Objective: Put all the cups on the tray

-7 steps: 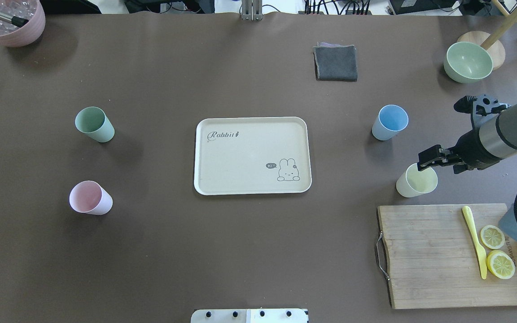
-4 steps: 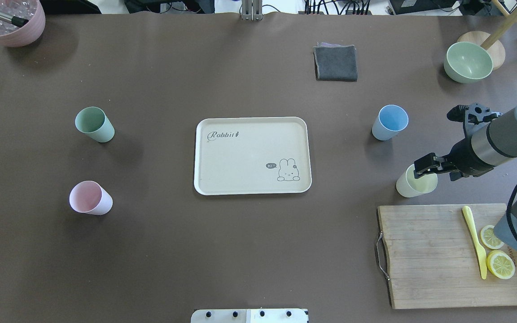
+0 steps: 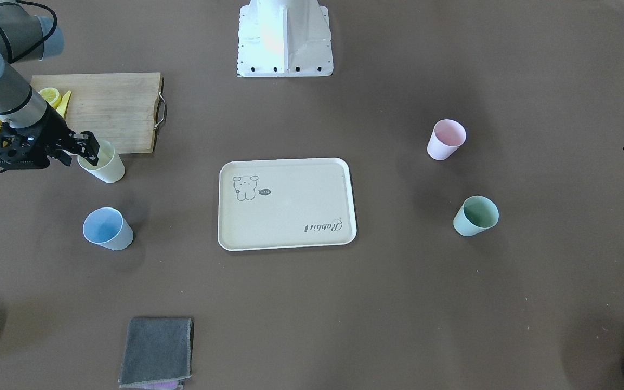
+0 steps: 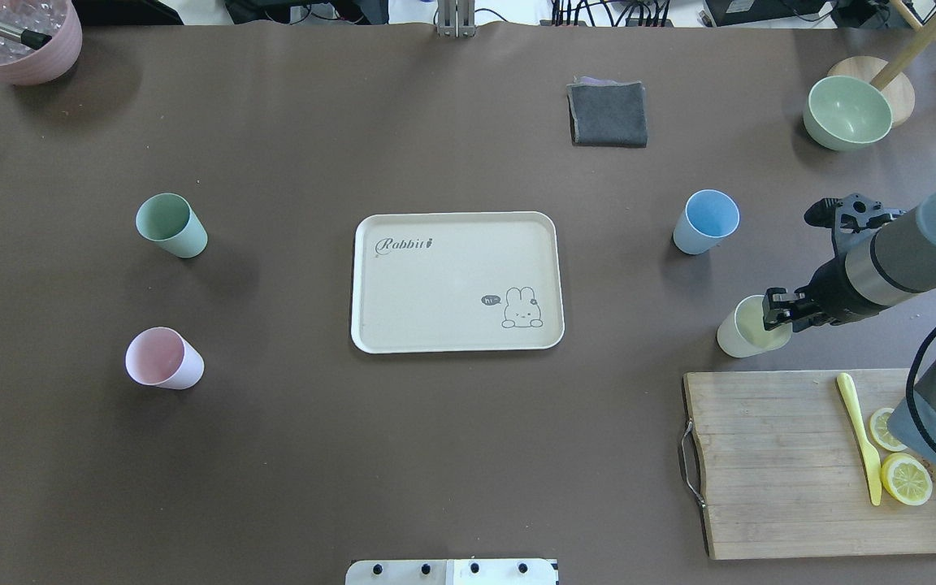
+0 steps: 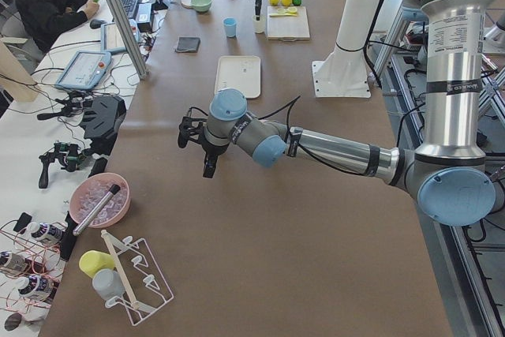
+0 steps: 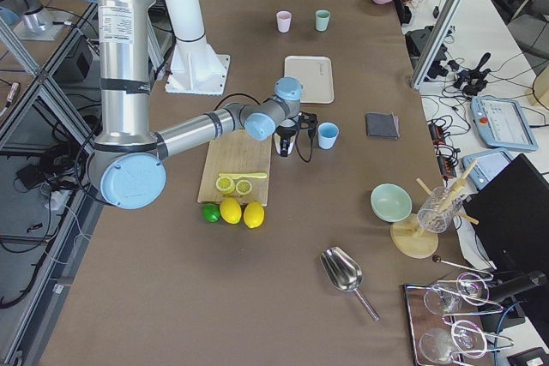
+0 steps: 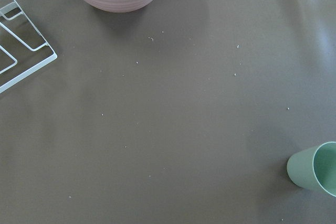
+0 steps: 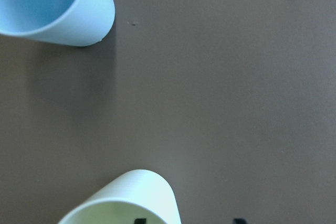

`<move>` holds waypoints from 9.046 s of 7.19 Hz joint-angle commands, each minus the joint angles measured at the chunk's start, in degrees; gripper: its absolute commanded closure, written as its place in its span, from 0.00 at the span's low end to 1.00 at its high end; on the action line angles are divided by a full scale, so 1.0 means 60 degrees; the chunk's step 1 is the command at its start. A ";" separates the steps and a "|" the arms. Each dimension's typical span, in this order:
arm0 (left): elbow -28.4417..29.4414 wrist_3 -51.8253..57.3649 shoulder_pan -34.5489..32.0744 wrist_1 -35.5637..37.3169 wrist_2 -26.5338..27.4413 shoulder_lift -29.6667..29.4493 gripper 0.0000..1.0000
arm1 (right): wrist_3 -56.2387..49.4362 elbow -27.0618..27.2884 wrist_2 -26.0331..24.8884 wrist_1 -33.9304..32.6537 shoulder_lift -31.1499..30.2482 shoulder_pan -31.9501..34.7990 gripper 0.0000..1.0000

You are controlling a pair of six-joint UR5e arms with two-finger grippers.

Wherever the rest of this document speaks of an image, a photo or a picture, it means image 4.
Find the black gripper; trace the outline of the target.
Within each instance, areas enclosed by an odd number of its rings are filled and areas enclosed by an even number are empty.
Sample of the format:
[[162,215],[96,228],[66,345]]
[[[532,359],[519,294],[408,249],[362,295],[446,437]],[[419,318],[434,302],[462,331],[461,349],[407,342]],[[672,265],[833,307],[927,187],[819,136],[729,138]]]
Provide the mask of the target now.
[[906,300],[908,294],[883,280],[872,260],[856,255],[855,269],[846,268],[851,249],[871,245],[877,230],[902,215],[905,211],[859,193],[824,197],[812,204],[804,212],[804,221],[831,230],[834,257],[818,267],[811,281],[795,293],[784,288],[766,289],[764,329],[795,332],[796,328],[824,323],[854,323]]

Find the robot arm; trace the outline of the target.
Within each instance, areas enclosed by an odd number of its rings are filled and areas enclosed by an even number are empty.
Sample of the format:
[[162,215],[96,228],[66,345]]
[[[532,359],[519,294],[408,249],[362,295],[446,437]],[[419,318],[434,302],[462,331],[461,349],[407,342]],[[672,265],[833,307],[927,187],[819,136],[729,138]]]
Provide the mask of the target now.
[[[936,193],[910,211],[858,193],[825,197],[804,219],[832,231],[834,256],[803,288],[766,292],[765,330],[854,323],[936,289]],[[916,352],[889,430],[936,464],[936,359],[921,367],[929,345],[925,338]]]

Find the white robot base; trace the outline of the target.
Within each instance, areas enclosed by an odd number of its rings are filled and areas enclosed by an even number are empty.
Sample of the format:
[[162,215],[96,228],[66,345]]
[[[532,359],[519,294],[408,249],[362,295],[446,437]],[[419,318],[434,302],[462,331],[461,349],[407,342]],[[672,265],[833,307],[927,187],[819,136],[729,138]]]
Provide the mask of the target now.
[[464,558],[361,560],[346,570],[345,584],[557,584],[556,560]]

